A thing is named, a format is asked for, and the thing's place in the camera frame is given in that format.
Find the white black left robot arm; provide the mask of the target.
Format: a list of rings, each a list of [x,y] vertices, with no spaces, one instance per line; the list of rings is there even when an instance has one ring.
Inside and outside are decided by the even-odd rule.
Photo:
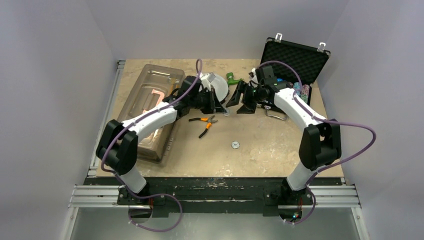
[[[132,201],[138,205],[146,203],[148,183],[136,167],[139,142],[157,129],[173,124],[191,109],[200,110],[205,115],[225,113],[222,103],[228,94],[225,80],[209,80],[203,75],[187,76],[152,109],[123,122],[112,119],[106,124],[95,151],[101,160],[100,166],[111,168],[129,188]]]

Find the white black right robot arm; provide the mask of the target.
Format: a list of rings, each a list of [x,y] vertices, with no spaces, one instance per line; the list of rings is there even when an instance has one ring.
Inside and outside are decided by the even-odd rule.
[[[310,178],[331,165],[342,155],[340,126],[326,120],[297,94],[288,81],[279,81],[272,66],[255,68],[252,83],[239,82],[226,107],[242,106],[237,114],[253,114],[260,102],[272,103],[283,111],[302,131],[299,146],[300,163],[287,177],[280,196],[288,204],[300,198]]]

